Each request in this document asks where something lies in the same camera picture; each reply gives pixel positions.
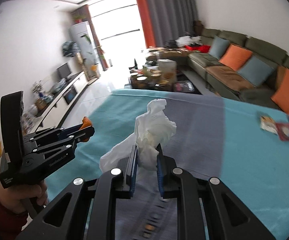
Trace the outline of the left hand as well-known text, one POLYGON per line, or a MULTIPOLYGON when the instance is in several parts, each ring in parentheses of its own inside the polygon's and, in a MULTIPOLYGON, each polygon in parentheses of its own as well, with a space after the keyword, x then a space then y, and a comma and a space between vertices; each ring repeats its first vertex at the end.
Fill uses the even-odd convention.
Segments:
POLYGON ((47 205, 48 194, 47 185, 44 180, 35 185, 18 185, 4 189, 0 182, 0 203, 13 213, 23 213, 26 208, 21 200, 36 198, 36 203, 40 206, 47 205))

